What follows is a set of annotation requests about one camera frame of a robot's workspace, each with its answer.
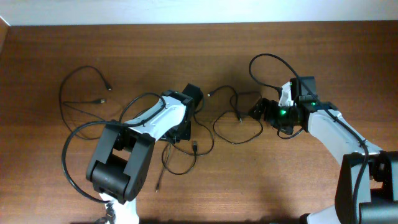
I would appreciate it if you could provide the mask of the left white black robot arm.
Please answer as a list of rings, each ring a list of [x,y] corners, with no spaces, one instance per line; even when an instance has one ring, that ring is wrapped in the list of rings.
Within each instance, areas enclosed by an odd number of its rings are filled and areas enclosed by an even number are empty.
[[[105,201],[98,223],[139,223],[136,197],[147,177],[155,143],[190,139],[190,120],[203,92],[188,84],[167,90],[159,101],[129,121],[105,125],[86,170],[86,179]]]

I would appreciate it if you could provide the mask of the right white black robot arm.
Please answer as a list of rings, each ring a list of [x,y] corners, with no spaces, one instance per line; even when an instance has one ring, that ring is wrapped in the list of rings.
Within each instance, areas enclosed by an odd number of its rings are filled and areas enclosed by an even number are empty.
[[[287,138],[300,127],[340,165],[334,204],[302,215],[300,223],[397,223],[397,152],[369,142],[335,105],[319,101],[314,77],[290,79],[279,96],[279,101],[261,98],[250,117],[263,119]]]

